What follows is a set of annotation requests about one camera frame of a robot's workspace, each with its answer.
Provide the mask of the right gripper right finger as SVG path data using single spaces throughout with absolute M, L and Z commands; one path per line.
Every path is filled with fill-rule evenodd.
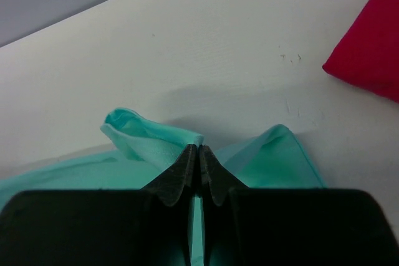
M 205 265 L 397 265 L 378 202 L 357 189 L 250 188 L 199 149 Z

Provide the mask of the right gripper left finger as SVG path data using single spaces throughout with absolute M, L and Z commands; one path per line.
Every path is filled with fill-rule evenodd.
M 189 265 L 196 154 L 141 189 L 19 192 L 1 212 L 1 264 Z

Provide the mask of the teal t-shirt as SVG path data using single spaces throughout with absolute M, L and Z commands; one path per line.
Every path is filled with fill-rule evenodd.
M 31 190 L 141 189 L 168 169 L 188 145 L 197 147 L 194 170 L 191 263 L 205 265 L 199 149 L 203 136 L 116 109 L 101 127 L 115 151 L 76 158 L 1 182 L 1 212 L 13 196 Z M 212 151 L 250 188 L 321 188 L 322 178 L 294 134 L 276 125 L 245 143 Z

